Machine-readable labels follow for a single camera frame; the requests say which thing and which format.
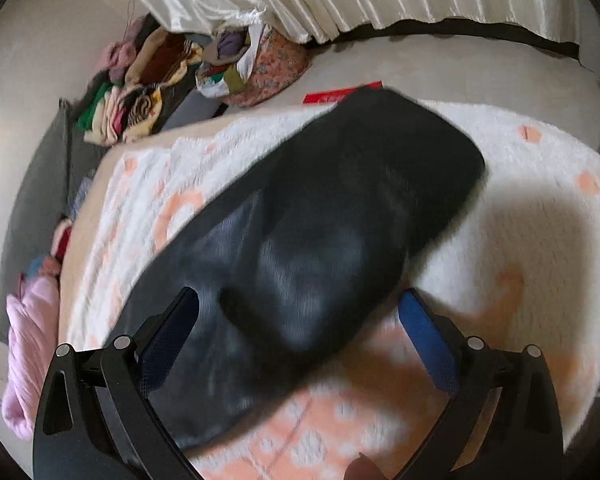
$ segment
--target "red card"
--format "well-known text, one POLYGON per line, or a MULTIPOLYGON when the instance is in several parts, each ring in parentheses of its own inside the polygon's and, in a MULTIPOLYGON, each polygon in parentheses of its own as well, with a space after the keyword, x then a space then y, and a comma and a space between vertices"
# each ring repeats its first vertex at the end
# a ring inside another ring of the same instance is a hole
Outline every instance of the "red card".
MULTIPOLYGON (((382 81, 374 81, 373 83, 368 83, 366 85, 360 86, 368 86, 369 88, 382 88, 382 81)), ((360 86, 352 86, 351 88, 339 88, 337 90, 331 90, 328 92, 316 92, 315 94, 307 94, 304 96, 302 104, 312 105, 324 103, 337 103, 339 101, 342 101, 355 89, 360 88, 360 86)))

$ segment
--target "pink clothing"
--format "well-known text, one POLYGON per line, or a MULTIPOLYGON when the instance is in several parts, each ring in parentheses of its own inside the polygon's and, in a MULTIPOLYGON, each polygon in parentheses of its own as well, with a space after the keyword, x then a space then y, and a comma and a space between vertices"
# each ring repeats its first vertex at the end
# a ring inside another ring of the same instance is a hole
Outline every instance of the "pink clothing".
POLYGON ((122 117, 124 116, 125 111, 121 108, 116 112, 115 117, 113 117, 113 131, 119 137, 122 133, 122 117))
POLYGON ((125 75, 125 69, 136 60, 136 49, 131 41, 121 43, 119 41, 107 45, 100 60, 96 65, 96 72, 109 70, 111 82, 121 80, 125 75))
POLYGON ((122 41, 107 45, 96 65, 96 72, 109 70, 109 80, 112 83, 120 81, 125 76, 125 69, 136 60, 136 48, 134 40, 142 28, 144 16, 135 20, 122 41))
POLYGON ((9 378, 2 418, 17 437, 30 440, 46 371, 58 343, 60 291, 58 279, 51 274, 35 276, 23 289, 20 298, 7 297, 9 378))
POLYGON ((102 132, 106 134, 107 146, 113 146, 116 142, 118 142, 118 134, 115 132, 113 121, 118 113, 120 92, 120 88, 114 86, 111 89, 111 95, 105 106, 105 112, 102 121, 102 132))

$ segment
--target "fabric pile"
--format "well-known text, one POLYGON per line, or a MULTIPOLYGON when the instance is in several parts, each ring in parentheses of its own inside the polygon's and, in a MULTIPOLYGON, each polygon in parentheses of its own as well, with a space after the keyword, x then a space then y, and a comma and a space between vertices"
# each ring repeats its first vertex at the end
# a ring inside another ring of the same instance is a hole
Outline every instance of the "fabric pile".
POLYGON ((198 91, 240 107, 281 92, 311 65, 303 46, 263 24, 224 29, 205 47, 202 61, 198 91))
POLYGON ((171 34, 150 14, 136 21, 122 42, 106 47, 96 67, 77 118, 84 140, 113 146, 159 131, 195 88, 201 60, 202 47, 184 34, 171 34))
POLYGON ((228 29, 207 46, 202 55, 203 64, 198 69, 198 78, 203 87, 216 85, 224 80, 229 94, 244 90, 237 63, 251 45, 247 27, 228 29))

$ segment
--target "gray cushion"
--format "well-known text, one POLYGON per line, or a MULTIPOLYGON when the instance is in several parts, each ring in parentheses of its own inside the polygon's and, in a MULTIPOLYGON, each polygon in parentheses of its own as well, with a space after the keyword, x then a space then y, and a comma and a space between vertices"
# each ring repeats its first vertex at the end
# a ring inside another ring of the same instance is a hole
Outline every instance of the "gray cushion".
POLYGON ((82 178, 97 168, 106 149, 82 140, 72 128, 72 106, 64 100, 34 154, 16 197, 0 260, 0 341, 6 343, 6 297, 17 291, 20 274, 48 254, 58 222, 67 215, 82 178))
POLYGON ((219 99, 204 97, 196 91, 190 92, 164 123, 162 130, 165 132, 187 124, 206 121, 214 116, 219 107, 219 99))

